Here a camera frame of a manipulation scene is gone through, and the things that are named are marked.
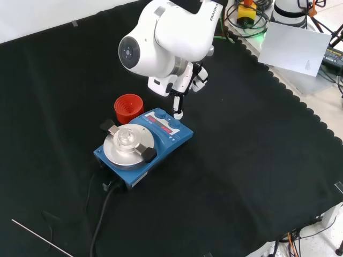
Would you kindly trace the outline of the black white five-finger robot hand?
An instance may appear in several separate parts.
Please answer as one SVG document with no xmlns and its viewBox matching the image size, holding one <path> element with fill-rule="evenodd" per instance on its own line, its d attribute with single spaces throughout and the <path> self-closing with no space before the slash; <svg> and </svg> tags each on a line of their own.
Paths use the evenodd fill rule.
<svg viewBox="0 0 343 257">
<path fill-rule="evenodd" d="M 160 96 L 174 96 L 173 116 L 180 120 L 183 117 L 183 98 L 192 90 L 200 91 L 208 81 L 208 72 L 202 63 L 188 62 L 181 75 L 171 74 L 165 78 L 149 77 L 148 88 Z"/>
</svg>

